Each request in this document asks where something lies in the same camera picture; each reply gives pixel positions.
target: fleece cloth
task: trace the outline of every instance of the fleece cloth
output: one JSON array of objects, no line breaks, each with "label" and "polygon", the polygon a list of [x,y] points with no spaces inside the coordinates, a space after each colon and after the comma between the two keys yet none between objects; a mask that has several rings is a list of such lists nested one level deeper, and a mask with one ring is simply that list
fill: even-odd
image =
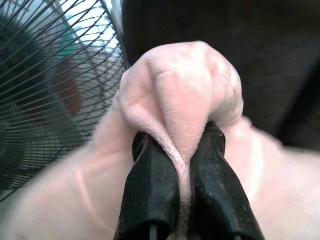
[{"label": "fleece cloth", "polygon": [[9,211],[5,240],[111,240],[138,131],[150,134],[179,177],[186,240],[190,161],[208,121],[226,136],[237,174],[267,240],[320,239],[320,154],[284,148],[243,116],[240,77],[204,42],[154,48],[124,73],[92,141],[44,171]]}]

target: fan guard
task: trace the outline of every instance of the fan guard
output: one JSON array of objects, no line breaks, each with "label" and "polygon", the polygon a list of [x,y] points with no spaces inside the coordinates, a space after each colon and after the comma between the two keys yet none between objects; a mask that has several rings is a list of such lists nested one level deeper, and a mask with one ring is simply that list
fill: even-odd
[{"label": "fan guard", "polygon": [[89,141],[125,58],[102,0],[0,3],[0,190]]}]

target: clamp jaw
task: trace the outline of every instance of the clamp jaw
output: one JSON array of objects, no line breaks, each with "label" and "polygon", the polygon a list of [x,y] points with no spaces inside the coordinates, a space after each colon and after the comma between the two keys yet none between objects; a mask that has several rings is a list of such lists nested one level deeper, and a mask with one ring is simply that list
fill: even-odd
[{"label": "clamp jaw", "polygon": [[[265,240],[244,189],[225,160],[226,138],[214,122],[207,124],[191,159],[192,207],[188,238]],[[138,133],[135,164],[124,189],[114,240],[166,240],[179,220],[179,179],[161,146]]]}]

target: fabric fold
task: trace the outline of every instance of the fabric fold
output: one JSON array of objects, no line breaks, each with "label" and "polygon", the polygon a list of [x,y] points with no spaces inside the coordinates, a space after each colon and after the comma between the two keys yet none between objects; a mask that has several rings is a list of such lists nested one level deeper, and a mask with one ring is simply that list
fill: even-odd
[{"label": "fabric fold", "polygon": [[190,161],[205,126],[226,137],[225,158],[267,240],[320,238],[320,156],[283,148],[243,113],[240,77],[204,42],[154,48],[124,73],[92,141],[27,186],[3,224],[4,240],[111,240],[133,167],[137,132],[151,135],[178,173],[180,215],[171,240],[186,240]]}]

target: dark fabric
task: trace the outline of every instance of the dark fabric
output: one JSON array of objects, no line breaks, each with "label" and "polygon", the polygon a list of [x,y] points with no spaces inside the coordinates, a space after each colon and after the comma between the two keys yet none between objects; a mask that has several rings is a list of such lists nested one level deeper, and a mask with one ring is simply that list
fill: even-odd
[{"label": "dark fabric", "polygon": [[[132,64],[165,44],[217,49],[241,76],[244,115],[277,138],[320,61],[318,0],[124,0],[123,29]],[[320,138],[302,131],[295,145],[320,149]]]}]

